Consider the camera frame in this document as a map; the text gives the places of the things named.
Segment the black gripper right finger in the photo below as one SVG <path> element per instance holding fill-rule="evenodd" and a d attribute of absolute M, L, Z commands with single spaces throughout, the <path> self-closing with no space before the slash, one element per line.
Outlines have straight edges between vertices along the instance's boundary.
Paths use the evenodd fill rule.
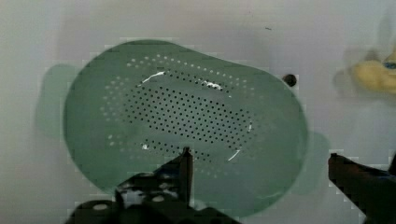
<path fill-rule="evenodd" d="M 363 212 L 362 224 L 395 224 L 395 159 L 384 171 L 332 153 L 328 177 Z"/>

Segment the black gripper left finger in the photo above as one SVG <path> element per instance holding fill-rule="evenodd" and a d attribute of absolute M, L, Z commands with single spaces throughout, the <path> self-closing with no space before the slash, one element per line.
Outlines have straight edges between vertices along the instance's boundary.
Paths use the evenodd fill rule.
<path fill-rule="evenodd" d="M 190 205 L 192 155 L 180 155 L 151 173 L 118 184 L 113 200 L 78 205 L 64 224 L 240 224 L 219 210 Z"/>

